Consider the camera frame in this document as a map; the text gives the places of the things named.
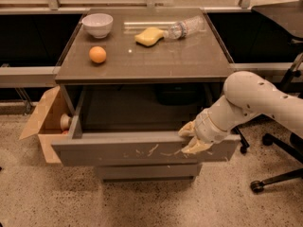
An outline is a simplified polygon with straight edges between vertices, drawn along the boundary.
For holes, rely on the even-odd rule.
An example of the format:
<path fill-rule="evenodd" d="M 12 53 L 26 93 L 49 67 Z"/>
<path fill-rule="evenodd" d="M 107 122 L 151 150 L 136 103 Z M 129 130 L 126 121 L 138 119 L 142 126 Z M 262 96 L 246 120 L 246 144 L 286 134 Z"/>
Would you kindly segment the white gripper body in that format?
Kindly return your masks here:
<path fill-rule="evenodd" d="M 230 110 L 202 110 L 195 118 L 196 137 L 207 144 L 219 144 L 234 126 L 234 115 Z"/>

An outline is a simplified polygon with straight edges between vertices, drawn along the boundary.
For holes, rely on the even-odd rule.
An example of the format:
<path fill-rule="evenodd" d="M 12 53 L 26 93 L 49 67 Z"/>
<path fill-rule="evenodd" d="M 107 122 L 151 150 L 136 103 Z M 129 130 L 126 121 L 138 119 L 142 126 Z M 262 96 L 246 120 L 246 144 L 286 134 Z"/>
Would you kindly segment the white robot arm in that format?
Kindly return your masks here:
<path fill-rule="evenodd" d="M 279 91 L 252 72 L 239 71 L 225 80 L 223 94 L 213 105 L 179 130 L 181 137 L 191 137 L 182 152 L 195 154 L 220 144 L 232 129 L 260 114 L 303 137 L 303 99 Z"/>

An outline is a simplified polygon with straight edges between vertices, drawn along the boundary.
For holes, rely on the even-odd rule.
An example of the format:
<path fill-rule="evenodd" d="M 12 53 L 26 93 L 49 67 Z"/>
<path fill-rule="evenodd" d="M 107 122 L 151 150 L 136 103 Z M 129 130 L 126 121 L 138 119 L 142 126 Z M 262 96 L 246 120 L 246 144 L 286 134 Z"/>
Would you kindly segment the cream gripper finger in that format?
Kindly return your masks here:
<path fill-rule="evenodd" d="M 190 137 L 195 135 L 195 121 L 187 122 L 179 131 L 178 135 L 181 137 Z"/>
<path fill-rule="evenodd" d="M 196 154 L 212 147 L 212 143 L 206 143 L 194 136 L 189 143 L 181 149 L 184 154 Z"/>

